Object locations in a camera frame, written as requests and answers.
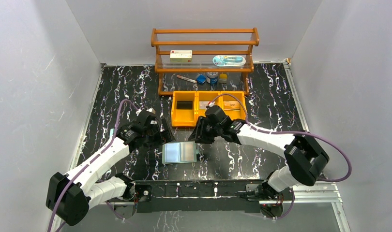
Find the tan printed card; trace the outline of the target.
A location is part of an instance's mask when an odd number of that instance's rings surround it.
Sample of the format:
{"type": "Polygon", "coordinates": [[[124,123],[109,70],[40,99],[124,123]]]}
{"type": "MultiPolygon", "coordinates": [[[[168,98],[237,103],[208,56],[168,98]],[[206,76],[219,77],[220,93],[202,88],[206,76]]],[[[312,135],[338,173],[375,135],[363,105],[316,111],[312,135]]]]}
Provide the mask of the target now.
{"type": "Polygon", "coordinates": [[[224,101],[224,110],[226,110],[226,111],[240,111],[241,106],[238,101],[224,101]]]}

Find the green card holder wallet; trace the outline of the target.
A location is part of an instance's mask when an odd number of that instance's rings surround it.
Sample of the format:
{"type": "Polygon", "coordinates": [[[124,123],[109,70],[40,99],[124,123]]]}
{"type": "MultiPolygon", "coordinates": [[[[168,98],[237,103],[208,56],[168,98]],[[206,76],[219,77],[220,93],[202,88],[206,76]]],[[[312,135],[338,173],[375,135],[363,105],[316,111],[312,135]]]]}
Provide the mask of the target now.
{"type": "Polygon", "coordinates": [[[162,164],[194,163],[197,154],[199,150],[192,141],[166,143],[162,147],[162,164]]]}

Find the orange three-compartment bin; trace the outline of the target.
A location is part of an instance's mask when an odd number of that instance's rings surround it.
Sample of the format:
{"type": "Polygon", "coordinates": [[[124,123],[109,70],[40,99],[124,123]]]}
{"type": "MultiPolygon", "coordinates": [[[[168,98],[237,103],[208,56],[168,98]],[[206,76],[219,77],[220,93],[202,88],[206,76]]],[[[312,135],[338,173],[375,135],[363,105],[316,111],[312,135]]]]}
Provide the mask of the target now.
{"type": "Polygon", "coordinates": [[[213,102],[224,110],[224,101],[238,101],[241,106],[240,111],[224,112],[231,119],[245,119],[244,108],[245,94],[243,91],[174,91],[171,109],[171,124],[173,127],[194,127],[199,116],[204,116],[206,110],[199,110],[199,101],[213,102]],[[193,110],[176,109],[177,101],[193,101],[193,110]]]}

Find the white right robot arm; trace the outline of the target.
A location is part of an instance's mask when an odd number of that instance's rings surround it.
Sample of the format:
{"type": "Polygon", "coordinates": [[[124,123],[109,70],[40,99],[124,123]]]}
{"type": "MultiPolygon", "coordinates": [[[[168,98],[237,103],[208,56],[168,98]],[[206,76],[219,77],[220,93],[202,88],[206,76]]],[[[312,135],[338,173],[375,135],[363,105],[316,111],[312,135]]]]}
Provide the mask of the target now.
{"type": "Polygon", "coordinates": [[[273,171],[258,190],[271,196],[296,184],[313,186],[330,160],[309,133],[272,132],[254,127],[242,119],[231,119],[221,107],[214,105],[198,117],[188,140],[212,144],[217,137],[229,143],[263,148],[286,160],[286,165],[273,171]]]}

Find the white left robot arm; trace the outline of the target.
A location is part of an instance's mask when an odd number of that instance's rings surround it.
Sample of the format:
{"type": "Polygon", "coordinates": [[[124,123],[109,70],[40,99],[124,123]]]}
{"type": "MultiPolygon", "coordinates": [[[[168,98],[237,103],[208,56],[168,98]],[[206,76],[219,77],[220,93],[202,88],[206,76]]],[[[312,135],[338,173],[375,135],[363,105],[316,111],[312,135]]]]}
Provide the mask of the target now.
{"type": "Polygon", "coordinates": [[[134,121],[120,126],[91,157],[65,174],[52,175],[46,207],[68,225],[78,224],[95,206],[113,198],[138,198],[136,182],[118,173],[108,180],[100,178],[117,162],[139,148],[155,149],[175,140],[166,119],[152,110],[140,111],[134,121]]]}

